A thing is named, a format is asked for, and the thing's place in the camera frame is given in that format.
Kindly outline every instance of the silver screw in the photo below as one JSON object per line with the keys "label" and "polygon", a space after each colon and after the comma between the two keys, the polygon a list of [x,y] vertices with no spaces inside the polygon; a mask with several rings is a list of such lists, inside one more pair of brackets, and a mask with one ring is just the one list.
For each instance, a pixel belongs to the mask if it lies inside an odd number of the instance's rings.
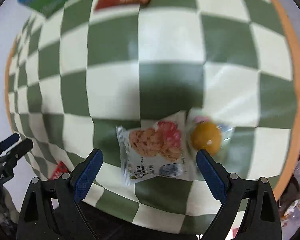
{"label": "silver screw", "polygon": [[236,173],[230,173],[230,178],[231,179],[237,179],[238,175]]}
{"label": "silver screw", "polygon": [[35,177],[35,178],[31,179],[31,182],[32,182],[33,184],[36,184],[38,181],[39,181],[39,178],[38,178],[38,177]]}
{"label": "silver screw", "polygon": [[61,175],[61,178],[63,179],[69,179],[70,178],[70,174],[69,173],[64,173]]}
{"label": "silver screw", "polygon": [[268,179],[265,177],[261,177],[261,182],[266,184],[266,183],[268,183]]}

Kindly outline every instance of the yellow ball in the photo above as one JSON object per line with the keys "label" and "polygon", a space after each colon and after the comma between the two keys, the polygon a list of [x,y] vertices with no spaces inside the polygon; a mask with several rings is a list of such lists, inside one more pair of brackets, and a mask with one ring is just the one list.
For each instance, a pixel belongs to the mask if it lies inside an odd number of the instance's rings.
{"label": "yellow ball", "polygon": [[213,122],[199,123],[191,134],[192,147],[205,149],[211,156],[219,151],[221,139],[221,132]]}

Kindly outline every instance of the white snack wrapper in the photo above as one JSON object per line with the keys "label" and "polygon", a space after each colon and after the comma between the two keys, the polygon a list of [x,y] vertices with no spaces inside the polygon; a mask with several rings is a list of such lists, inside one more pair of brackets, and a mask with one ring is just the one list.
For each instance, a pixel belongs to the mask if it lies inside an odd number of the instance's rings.
{"label": "white snack wrapper", "polygon": [[184,111],[152,127],[126,130],[117,126],[123,183],[164,176],[192,181],[195,166],[186,147]]}

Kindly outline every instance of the blue textured pad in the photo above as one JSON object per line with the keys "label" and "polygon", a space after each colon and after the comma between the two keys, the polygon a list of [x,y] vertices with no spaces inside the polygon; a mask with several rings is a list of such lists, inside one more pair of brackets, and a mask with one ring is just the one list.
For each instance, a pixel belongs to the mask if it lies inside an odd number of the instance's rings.
{"label": "blue textured pad", "polygon": [[5,151],[9,147],[11,147],[13,144],[15,144],[19,140],[19,135],[17,133],[14,133],[10,135],[7,139],[1,142],[0,148],[1,150]]}
{"label": "blue textured pad", "polygon": [[74,202],[78,203],[86,197],[102,163],[103,154],[100,150],[98,150],[75,183]]}
{"label": "blue textured pad", "polygon": [[208,184],[208,187],[216,200],[223,204],[226,201],[226,187],[217,171],[213,168],[207,157],[201,151],[197,153],[197,166]]}

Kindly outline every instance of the checkered tablecloth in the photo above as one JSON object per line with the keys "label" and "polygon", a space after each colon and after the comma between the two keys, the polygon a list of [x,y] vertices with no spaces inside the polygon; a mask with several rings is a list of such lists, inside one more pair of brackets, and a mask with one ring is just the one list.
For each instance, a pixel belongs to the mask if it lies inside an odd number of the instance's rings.
{"label": "checkered tablecloth", "polygon": [[[69,0],[49,19],[33,14],[9,70],[13,130],[49,178],[93,148],[104,163],[85,201],[156,230],[204,233],[220,202],[203,180],[156,177],[124,187],[115,127],[135,128],[203,107],[236,126],[223,165],[277,183],[297,100],[290,49],[270,0],[152,0],[94,12]],[[234,227],[240,224],[242,203]]]}

